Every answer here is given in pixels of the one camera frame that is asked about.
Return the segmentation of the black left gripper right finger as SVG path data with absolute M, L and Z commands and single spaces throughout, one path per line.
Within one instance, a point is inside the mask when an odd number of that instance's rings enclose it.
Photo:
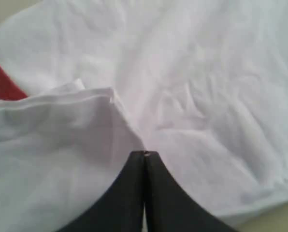
M 157 152 L 144 153 L 144 206 L 149 232 L 234 232 L 178 185 Z

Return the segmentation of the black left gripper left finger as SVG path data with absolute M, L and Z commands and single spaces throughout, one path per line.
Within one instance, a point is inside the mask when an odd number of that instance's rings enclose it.
M 61 232 L 140 232 L 144 214 L 144 152 L 133 151 L 106 192 Z

